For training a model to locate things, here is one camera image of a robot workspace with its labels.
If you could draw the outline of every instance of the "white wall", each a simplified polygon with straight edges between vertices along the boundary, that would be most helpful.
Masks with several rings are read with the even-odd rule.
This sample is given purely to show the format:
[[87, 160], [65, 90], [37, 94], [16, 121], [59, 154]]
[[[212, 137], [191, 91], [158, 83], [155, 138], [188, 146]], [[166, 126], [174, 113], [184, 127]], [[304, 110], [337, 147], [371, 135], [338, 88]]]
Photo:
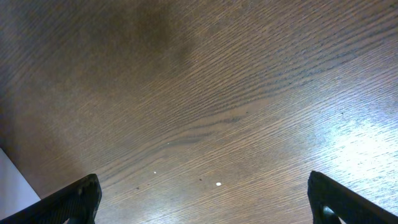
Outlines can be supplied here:
[[39, 196], [0, 149], [0, 220], [39, 200]]

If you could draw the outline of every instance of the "wooden surface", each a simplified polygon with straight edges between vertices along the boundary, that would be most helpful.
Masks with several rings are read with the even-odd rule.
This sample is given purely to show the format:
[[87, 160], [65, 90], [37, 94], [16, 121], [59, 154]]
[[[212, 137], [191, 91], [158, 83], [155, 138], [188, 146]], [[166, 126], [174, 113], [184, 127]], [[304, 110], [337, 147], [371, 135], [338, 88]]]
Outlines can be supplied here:
[[97, 223], [310, 223], [318, 170], [398, 215], [397, 1], [0, 5], [0, 146], [40, 197], [96, 173]]

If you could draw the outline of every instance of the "black object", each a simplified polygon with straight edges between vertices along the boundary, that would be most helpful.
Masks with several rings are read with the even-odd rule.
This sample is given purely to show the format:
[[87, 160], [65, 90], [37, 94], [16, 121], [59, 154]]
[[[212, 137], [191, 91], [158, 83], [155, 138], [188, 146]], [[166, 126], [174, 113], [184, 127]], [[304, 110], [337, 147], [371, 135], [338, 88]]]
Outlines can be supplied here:
[[325, 174], [312, 171], [308, 180], [314, 224], [398, 223], [398, 217], [366, 200]]
[[0, 224], [93, 224], [102, 197], [96, 174], [90, 174], [0, 221]]

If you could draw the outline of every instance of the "dark brown wood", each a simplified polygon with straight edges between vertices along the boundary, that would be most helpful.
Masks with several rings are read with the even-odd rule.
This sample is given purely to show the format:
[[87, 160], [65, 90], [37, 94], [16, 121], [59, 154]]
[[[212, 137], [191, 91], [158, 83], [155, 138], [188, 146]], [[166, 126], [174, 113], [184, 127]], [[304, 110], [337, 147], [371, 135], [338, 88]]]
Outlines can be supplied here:
[[3, 0], [1, 147], [97, 223], [310, 223], [311, 170], [398, 215], [397, 7]]

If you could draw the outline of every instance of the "wooden table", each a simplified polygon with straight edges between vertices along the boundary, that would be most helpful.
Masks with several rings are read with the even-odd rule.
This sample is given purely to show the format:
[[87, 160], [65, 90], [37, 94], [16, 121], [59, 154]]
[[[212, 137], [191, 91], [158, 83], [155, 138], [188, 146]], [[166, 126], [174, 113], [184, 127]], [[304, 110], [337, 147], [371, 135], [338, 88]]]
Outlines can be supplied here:
[[0, 146], [41, 198], [96, 173], [97, 223], [310, 223], [318, 170], [398, 215], [397, 1], [0, 5]]

